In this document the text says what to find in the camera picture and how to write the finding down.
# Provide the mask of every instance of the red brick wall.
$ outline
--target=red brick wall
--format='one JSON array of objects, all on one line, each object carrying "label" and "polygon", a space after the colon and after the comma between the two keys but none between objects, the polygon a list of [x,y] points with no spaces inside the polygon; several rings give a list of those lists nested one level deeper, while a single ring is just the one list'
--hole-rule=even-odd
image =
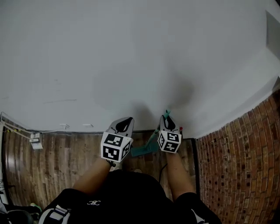
[{"label": "red brick wall", "polygon": [[223,224],[271,223],[280,198],[280,91],[197,140],[201,200]]}]

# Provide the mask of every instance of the black t-shirt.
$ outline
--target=black t-shirt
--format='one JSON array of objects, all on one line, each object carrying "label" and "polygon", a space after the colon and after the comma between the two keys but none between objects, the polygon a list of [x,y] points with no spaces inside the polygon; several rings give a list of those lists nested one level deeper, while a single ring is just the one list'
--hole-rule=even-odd
[{"label": "black t-shirt", "polygon": [[196,194],[185,193],[173,203],[153,177],[121,170],[110,172],[96,194],[88,196],[66,189],[45,210],[57,205],[71,209],[69,224],[97,221],[221,223]]}]

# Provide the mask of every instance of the wooden floor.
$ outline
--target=wooden floor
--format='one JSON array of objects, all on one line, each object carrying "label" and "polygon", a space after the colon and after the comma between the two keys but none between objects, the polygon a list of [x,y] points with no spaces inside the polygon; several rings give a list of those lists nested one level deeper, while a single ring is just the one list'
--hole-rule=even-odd
[{"label": "wooden floor", "polygon": [[[143,145],[151,133],[133,134],[133,146]],[[33,150],[29,141],[15,133],[5,133],[3,164],[10,186],[9,193],[15,205],[27,206],[34,202],[45,208],[59,193],[70,188],[100,155],[102,135],[57,134],[43,135],[43,150]],[[179,154],[195,183],[191,143],[182,142]],[[166,164],[165,154],[158,151],[140,157],[126,158],[123,169],[141,169],[157,180],[160,169]],[[167,197],[171,198],[166,169],[161,176]]]}]

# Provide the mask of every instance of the forearm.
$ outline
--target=forearm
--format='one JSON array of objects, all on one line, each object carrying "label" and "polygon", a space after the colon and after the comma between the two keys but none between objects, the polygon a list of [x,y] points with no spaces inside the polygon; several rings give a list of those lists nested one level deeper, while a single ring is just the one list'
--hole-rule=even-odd
[{"label": "forearm", "polygon": [[110,164],[102,158],[98,158],[95,163],[75,182],[73,189],[86,194],[95,193],[105,181]]},{"label": "forearm", "polygon": [[185,170],[179,154],[166,153],[166,158],[168,164],[168,182],[172,192],[173,200],[176,200],[180,195],[187,192],[195,193],[190,176]]}]

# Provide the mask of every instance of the teal dustpan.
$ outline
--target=teal dustpan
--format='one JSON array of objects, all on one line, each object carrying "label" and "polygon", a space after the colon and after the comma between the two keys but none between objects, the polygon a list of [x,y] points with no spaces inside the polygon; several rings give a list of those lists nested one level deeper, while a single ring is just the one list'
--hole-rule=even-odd
[{"label": "teal dustpan", "polygon": [[[169,114],[170,114],[170,110],[166,110],[165,114],[163,115],[164,118],[166,119],[169,116]],[[131,155],[133,157],[135,157],[135,156],[141,156],[141,155],[145,155],[145,154],[152,153],[152,152],[157,152],[158,151],[158,141],[157,141],[158,132],[159,132],[159,125],[144,146],[130,149]]]}]

